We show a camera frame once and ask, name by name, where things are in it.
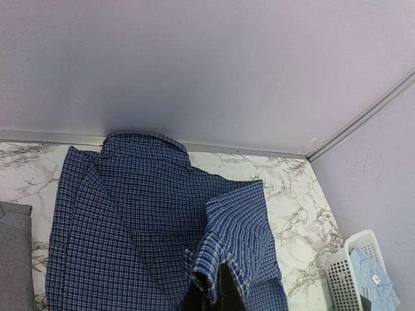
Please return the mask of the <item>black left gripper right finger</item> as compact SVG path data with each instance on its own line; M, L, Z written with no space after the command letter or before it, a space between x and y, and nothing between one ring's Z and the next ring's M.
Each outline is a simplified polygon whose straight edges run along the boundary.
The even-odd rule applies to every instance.
M221 264L218 274L218 296L214 310L246 311L246 306L239 293L233 274L227 264Z

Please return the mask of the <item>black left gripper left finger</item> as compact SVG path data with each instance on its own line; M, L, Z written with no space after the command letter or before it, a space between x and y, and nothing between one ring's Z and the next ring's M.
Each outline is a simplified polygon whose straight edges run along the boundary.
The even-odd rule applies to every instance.
M173 304L174 311L212 311L216 306L211 303L205 293L195 283L191 283L188 289L182 293L177 302Z

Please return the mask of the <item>blue checked long sleeve shirt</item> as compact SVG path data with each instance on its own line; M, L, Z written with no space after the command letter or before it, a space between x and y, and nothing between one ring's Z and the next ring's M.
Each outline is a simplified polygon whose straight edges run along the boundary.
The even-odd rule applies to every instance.
M263 182L194 167L187 151L110 139L70 148L45 282L50 310L171 310L193 282L215 304L227 264L246 310L287 310Z

